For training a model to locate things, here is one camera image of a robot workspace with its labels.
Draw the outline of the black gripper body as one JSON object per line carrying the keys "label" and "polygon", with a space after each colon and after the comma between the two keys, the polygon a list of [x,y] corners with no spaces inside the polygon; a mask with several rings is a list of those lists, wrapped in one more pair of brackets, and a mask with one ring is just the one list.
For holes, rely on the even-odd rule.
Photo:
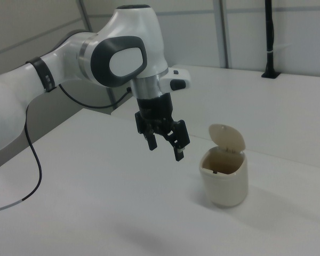
{"label": "black gripper body", "polygon": [[135,114],[137,130],[144,136],[175,134],[176,122],[172,118],[171,95],[166,93],[153,99],[138,99],[139,111]]}

